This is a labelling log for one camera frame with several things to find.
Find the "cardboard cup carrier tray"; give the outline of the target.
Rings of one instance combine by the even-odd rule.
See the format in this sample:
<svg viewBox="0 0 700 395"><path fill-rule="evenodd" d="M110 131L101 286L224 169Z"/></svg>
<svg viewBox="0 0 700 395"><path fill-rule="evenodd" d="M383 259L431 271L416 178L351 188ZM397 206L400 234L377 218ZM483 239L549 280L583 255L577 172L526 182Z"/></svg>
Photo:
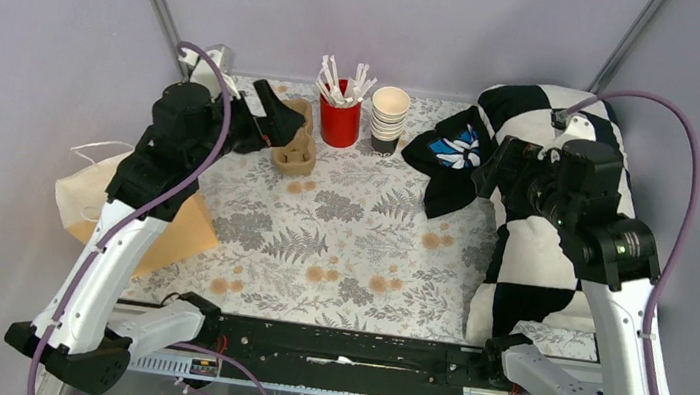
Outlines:
<svg viewBox="0 0 700 395"><path fill-rule="evenodd" d="M313 106L304 99L285 99L283 103L302 115L304 125L285 147L272 149L271 159L277 170L286 176L310 175L316 165L316 144L313 139Z"/></svg>

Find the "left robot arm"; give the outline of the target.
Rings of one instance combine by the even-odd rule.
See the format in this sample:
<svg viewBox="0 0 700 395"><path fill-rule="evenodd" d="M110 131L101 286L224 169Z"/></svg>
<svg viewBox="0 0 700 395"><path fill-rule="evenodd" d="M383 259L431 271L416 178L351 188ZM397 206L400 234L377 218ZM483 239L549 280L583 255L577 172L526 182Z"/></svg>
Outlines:
<svg viewBox="0 0 700 395"><path fill-rule="evenodd" d="M148 249L198 191L198 177L222 155L285 147L306 125L303 113L254 82L264 109L244 97L225 101L200 83L165 88L152 122L115 171L97 225L71 274L33 320L12 323L4 338L68 386L102 395L133 359L185 342L205 351L218 339L218 306L195 293L124 321L115 302Z"/></svg>

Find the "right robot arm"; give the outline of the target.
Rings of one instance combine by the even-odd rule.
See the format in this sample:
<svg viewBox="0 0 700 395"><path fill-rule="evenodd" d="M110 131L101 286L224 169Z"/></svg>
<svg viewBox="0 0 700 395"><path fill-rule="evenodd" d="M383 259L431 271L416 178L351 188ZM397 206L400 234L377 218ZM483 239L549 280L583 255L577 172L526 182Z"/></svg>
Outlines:
<svg viewBox="0 0 700 395"><path fill-rule="evenodd" d="M589 303L602 372L601 384L588 386L513 334L486 342L479 371L487 386L517 385L530 395L670 395L655 320L658 250L644 222L618 211L623 161L597 141L546 148L508 137L475 174L478 194L498 192L508 211L557 230Z"/></svg>

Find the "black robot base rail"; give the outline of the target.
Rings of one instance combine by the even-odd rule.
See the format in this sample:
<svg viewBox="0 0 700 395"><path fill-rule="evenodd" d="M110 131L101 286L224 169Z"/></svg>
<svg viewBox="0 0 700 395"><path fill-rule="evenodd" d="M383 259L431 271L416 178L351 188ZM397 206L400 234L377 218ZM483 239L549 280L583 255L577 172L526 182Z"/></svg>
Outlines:
<svg viewBox="0 0 700 395"><path fill-rule="evenodd" d="M464 345L318 325L221 316L194 344L233 358L265 386L354 395L510 395Z"/></svg>

